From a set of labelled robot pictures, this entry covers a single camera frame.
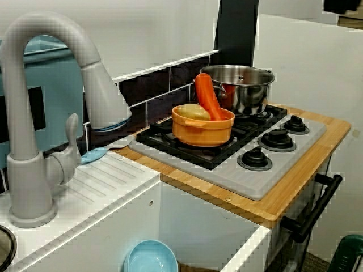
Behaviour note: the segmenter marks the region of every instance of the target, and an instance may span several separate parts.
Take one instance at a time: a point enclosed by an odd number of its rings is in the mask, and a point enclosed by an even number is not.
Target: stainless steel pot
[[[210,75],[221,107],[236,115],[264,112],[270,84],[275,80],[271,71],[248,66],[207,66],[200,73]]]

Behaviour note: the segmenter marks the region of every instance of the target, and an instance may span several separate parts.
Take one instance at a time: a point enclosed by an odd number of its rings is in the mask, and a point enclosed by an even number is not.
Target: black tile backsplash
[[[209,56],[182,63],[171,68],[171,89],[190,84],[200,69],[208,66]]]
[[[161,95],[169,89],[169,68],[119,82],[119,90],[129,106]]]
[[[136,105],[131,109],[131,120],[124,126],[109,132],[94,131],[88,125],[88,149],[106,146],[114,141],[126,137],[146,127],[146,103]]]
[[[90,118],[88,117],[87,112],[87,106],[86,106],[86,95],[83,93],[83,123],[87,123],[90,121]]]
[[[149,124],[170,116],[173,107],[188,103],[188,91],[189,87],[186,86],[148,101],[147,116]]]
[[[198,104],[199,103],[197,93],[195,91],[195,85],[194,84],[190,85],[190,90],[188,92],[188,102],[190,104]]]
[[[1,173],[0,173],[0,194],[2,194],[3,192],[5,192],[6,191],[6,188],[5,188],[5,186],[4,186],[4,180],[3,180],[3,178],[2,178],[2,175],[1,175]]]

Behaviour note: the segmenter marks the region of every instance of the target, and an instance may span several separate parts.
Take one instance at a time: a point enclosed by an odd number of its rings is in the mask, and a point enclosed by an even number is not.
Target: blue bowl
[[[171,249],[160,241],[146,240],[128,254],[124,272],[178,272],[178,263]]]

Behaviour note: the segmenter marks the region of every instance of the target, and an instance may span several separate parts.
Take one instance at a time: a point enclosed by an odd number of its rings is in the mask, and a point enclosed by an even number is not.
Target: white wall
[[[323,11],[324,0],[260,0],[259,14],[336,25],[338,15]]]
[[[112,77],[213,50],[219,0],[3,1],[0,39],[17,17],[50,10],[79,23]]]
[[[331,174],[344,181],[313,231],[309,252],[330,261],[342,237],[363,235],[363,31],[260,15],[254,66],[276,76],[274,103],[347,120]]]

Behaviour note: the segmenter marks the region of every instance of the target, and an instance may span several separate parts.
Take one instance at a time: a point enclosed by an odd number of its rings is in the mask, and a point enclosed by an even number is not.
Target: orange pot
[[[172,133],[181,142],[212,147],[222,145],[230,139],[235,116],[229,110],[222,109],[227,120],[203,121],[180,116],[177,108],[172,109]]]

